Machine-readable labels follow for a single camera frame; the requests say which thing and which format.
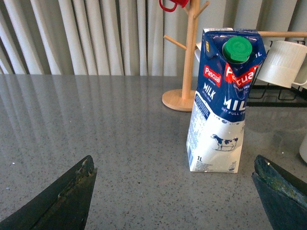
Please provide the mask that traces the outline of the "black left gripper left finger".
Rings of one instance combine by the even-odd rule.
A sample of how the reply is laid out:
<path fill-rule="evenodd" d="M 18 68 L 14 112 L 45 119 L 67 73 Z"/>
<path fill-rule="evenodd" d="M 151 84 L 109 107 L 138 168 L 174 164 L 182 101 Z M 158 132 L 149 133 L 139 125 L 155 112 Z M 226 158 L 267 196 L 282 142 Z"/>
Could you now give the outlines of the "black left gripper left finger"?
<path fill-rule="evenodd" d="M 26 205 L 1 221 L 2 230 L 83 230 L 97 169 L 88 155 Z"/>

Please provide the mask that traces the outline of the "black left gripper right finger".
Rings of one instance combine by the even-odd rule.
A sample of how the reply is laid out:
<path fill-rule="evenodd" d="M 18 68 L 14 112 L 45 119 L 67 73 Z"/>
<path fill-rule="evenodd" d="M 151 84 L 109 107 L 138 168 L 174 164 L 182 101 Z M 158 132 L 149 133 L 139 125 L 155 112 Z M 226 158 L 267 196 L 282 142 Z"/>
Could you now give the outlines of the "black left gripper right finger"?
<path fill-rule="evenodd" d="M 274 230 L 307 228 L 307 183 L 258 155 L 252 180 Z"/>

